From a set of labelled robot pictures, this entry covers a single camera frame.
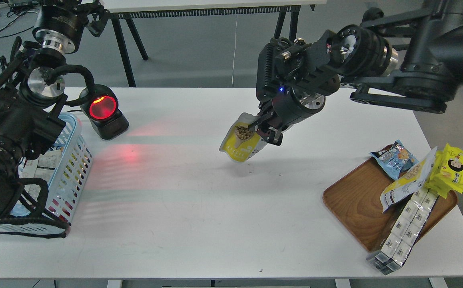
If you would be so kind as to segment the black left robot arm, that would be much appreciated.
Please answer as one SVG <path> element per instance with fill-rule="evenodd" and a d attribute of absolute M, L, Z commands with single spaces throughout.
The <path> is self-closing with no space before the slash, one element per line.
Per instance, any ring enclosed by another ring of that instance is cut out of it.
<path fill-rule="evenodd" d="M 110 12 L 98 0 L 42 0 L 33 29 L 34 41 L 17 37 L 10 62 L 0 58 L 0 226 L 58 228 L 58 232 L 13 231 L 13 235 L 63 238 L 67 217 L 47 208 L 48 184 L 20 178 L 23 160 L 45 154 L 65 129 L 63 106 L 80 106 L 101 138 L 112 138 L 122 120 L 118 100 L 92 73 L 67 64 L 87 28 L 99 37 Z"/>

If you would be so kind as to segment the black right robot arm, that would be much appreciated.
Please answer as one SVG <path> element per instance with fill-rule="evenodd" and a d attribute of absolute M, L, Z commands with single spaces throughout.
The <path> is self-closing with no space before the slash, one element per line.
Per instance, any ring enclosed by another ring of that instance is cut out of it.
<path fill-rule="evenodd" d="M 321 111 L 342 84 L 355 102 L 444 113 L 463 85 L 463 0 L 426 0 L 389 17 L 370 8 L 360 25 L 314 43 L 273 38 L 259 54 L 259 114 L 249 130 L 280 145 L 283 131 Z"/>

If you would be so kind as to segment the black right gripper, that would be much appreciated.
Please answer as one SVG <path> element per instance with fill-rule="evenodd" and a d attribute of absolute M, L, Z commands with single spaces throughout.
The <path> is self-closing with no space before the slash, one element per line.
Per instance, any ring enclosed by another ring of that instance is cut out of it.
<path fill-rule="evenodd" d="M 280 146 L 283 129 L 320 112 L 326 97 L 339 89 L 339 76 L 328 67 L 329 60 L 324 41 L 272 38 L 259 54 L 260 112 L 247 129 L 260 130 L 266 143 Z"/>

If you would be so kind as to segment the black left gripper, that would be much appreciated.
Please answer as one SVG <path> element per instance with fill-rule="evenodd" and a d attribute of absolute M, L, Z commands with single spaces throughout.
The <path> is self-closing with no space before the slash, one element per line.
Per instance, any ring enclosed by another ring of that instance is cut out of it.
<path fill-rule="evenodd" d="M 42 4 L 33 29 L 33 36 L 42 48 L 51 48 L 61 54 L 78 51 L 84 27 L 95 37 L 100 37 L 111 12 L 100 0 L 93 0 L 88 5 L 87 14 L 80 7 L 81 0 L 52 0 Z"/>

